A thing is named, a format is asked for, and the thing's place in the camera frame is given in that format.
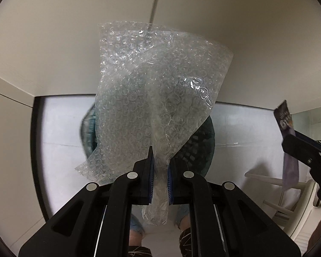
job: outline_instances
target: person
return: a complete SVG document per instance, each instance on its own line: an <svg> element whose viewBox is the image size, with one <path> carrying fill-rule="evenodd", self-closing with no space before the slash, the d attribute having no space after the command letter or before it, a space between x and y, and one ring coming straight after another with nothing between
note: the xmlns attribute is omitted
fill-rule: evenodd
<svg viewBox="0 0 321 257"><path fill-rule="evenodd" d="M191 233L189 205L181 205L178 209L175 225L181 230L179 247L183 257L191 257ZM128 254L132 257L150 257L151 250L142 246L145 231L139 220L132 214Z"/></svg>

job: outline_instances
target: bubble wrap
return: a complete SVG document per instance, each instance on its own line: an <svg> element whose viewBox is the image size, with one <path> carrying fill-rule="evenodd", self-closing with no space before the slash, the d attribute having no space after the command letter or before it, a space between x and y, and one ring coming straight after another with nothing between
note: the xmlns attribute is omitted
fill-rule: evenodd
<svg viewBox="0 0 321 257"><path fill-rule="evenodd" d="M76 167L100 185L146 158L153 146L150 224L165 224L169 160L211 112L233 54L194 34L140 22L100 26L102 78L95 98L98 146Z"/></svg>

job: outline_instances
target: tiled floor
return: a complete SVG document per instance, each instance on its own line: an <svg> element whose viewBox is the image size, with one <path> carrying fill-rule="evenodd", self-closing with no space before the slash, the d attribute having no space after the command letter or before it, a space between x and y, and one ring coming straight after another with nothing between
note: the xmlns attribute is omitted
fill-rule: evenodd
<svg viewBox="0 0 321 257"><path fill-rule="evenodd" d="M42 115L42 169L51 214L56 213L88 180L74 169L86 157L80 140L81 120L93 104L94 96L59 96L45 99ZM282 137L270 110L216 103L211 113L216 147L206 179L222 184L236 183L268 215L275 211L262 204L264 199L278 203L279 187L246 179L253 170L266 176L281 178L283 165ZM300 166L301 180L306 168ZM282 205L288 206L298 194L290 191ZM168 223L161 227L144 224L147 235L143 245L153 256L181 256L179 230L173 220L177 207L169 209ZM137 206L133 212L141 218Z"/></svg>

